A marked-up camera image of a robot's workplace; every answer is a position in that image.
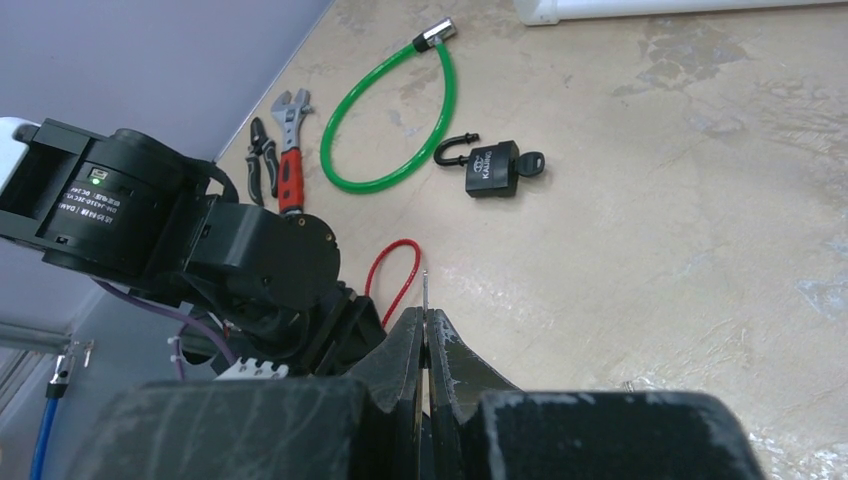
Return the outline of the black-headed key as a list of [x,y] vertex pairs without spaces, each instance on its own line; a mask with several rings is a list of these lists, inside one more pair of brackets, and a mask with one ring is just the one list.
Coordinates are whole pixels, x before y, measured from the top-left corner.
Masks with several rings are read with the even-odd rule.
[[545,155],[538,151],[526,152],[515,162],[516,172],[526,178],[541,175],[546,165]]

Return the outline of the small silver key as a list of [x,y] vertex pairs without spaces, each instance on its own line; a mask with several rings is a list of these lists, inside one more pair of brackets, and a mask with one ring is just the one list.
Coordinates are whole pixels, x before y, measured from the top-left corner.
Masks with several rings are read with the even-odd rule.
[[429,273],[427,269],[422,272],[422,309],[425,313],[429,310]]

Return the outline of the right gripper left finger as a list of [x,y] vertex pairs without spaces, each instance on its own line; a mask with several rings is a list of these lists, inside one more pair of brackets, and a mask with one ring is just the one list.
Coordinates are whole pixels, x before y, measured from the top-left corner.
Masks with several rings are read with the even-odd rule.
[[416,479],[424,312],[333,377],[154,382],[116,396],[73,479]]

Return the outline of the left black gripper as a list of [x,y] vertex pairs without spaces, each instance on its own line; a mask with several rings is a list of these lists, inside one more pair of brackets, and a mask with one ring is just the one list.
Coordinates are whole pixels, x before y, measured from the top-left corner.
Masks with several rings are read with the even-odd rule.
[[386,338],[374,301],[338,284],[307,314],[305,339],[291,357],[293,376],[338,376]]

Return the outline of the black padlock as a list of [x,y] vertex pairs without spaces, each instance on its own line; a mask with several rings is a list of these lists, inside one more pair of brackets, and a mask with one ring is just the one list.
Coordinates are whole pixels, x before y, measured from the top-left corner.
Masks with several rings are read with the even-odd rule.
[[519,148],[515,141],[476,147],[466,156],[443,156],[450,147],[470,145],[479,140],[477,133],[450,137],[436,147],[433,160],[441,167],[464,167],[465,191],[472,198],[513,197],[518,185],[516,161],[519,158]]

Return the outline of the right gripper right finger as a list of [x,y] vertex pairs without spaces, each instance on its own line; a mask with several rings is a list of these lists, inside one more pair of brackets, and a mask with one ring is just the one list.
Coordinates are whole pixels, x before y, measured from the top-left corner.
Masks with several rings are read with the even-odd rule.
[[524,391],[427,314],[439,479],[760,479],[736,416],[687,391]]

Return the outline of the red cable lock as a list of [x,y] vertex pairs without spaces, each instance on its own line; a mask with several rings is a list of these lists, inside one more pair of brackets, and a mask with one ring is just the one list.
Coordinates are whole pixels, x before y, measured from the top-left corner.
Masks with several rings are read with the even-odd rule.
[[392,319],[418,278],[422,261],[420,244],[411,238],[401,238],[385,246],[371,263],[364,294],[374,300],[384,331],[391,328]]

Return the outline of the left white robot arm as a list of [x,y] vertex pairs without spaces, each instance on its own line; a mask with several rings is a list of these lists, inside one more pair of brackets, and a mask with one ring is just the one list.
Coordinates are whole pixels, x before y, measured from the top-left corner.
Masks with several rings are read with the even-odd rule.
[[143,307],[232,323],[214,335],[228,360],[341,375],[386,336],[373,301],[339,279],[323,220],[242,203],[215,164],[134,130],[3,118],[1,236]]

